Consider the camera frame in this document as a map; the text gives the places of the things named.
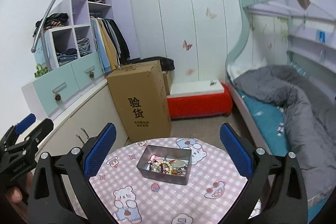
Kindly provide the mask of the person's left hand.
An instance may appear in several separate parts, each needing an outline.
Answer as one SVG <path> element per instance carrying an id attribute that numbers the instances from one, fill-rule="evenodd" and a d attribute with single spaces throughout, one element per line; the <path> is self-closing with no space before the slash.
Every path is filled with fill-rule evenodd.
<path id="1" fill-rule="evenodd" d="M 13 204 L 20 204 L 24 194 L 30 193 L 31 184 L 33 182 L 32 172 L 28 172 L 17 179 L 18 186 L 7 190 L 6 197 Z"/>

